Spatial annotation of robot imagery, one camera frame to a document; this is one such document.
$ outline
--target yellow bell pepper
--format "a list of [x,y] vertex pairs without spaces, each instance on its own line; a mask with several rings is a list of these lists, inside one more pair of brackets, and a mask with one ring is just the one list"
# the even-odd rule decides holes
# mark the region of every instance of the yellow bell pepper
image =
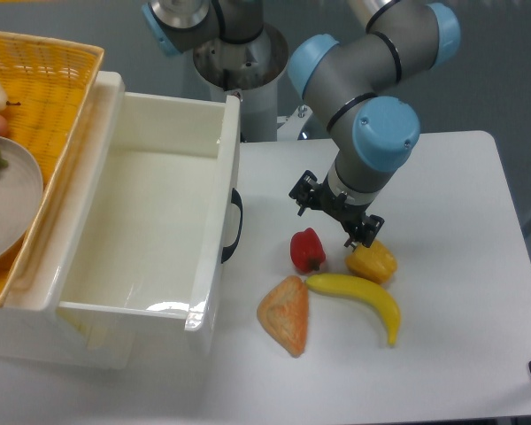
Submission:
[[355,275],[382,284],[397,270],[397,261],[391,251],[377,239],[370,248],[359,245],[346,257],[346,267]]

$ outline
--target red bell pepper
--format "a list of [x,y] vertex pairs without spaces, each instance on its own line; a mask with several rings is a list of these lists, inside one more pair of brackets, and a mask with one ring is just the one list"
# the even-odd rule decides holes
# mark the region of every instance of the red bell pepper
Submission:
[[297,232],[291,238],[291,260],[303,274],[319,271],[320,265],[327,260],[322,243],[312,228]]

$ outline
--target gray floor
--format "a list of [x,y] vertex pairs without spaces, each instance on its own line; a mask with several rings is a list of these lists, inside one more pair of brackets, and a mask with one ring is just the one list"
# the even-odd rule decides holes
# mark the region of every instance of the gray floor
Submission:
[[[128,91],[208,98],[188,57],[165,58],[139,12],[143,0],[65,0],[0,4],[0,30],[100,45],[104,70],[120,73]],[[463,42],[450,63],[402,82],[389,94],[417,111],[424,132],[485,130],[497,141],[522,220],[531,208],[531,0],[445,0]],[[342,43],[363,34],[344,0],[265,0],[266,20],[293,51],[329,33]],[[299,105],[284,77],[279,112]],[[314,136],[322,137],[316,131]],[[527,240],[531,257],[531,236]]]

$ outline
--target white plastic bin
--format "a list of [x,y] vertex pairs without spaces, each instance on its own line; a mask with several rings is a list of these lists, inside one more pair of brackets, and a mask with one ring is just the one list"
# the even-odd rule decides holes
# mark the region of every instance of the white plastic bin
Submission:
[[[204,356],[242,228],[239,101],[123,93],[115,73],[95,88],[82,125],[96,131],[81,131],[58,209],[0,309],[0,355],[124,367],[140,331],[164,333],[170,359]],[[13,342],[19,321],[32,330]]]

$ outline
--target blue joint cap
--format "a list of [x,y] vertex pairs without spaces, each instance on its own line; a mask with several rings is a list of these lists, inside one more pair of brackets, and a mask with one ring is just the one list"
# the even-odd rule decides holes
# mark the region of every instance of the blue joint cap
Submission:
[[375,97],[354,119],[352,140],[356,152],[371,168],[394,173],[411,155],[420,136],[415,111],[395,97]]
[[440,65],[456,55],[460,47],[460,24],[454,12],[441,3],[428,4],[439,26],[439,50],[433,66]]
[[163,29],[161,29],[161,26],[159,25],[155,16],[153,16],[153,12],[151,11],[151,8],[148,4],[144,4],[142,6],[142,13],[143,13],[143,17],[148,23],[148,26],[151,29],[151,32],[153,33],[153,36],[158,41],[159,48],[165,53],[165,55],[166,56],[180,55],[181,52],[177,50],[177,48],[169,40],[167,35],[165,35]]
[[317,65],[338,42],[328,34],[315,35],[301,44],[289,60],[288,73],[293,87],[304,97],[307,83]]

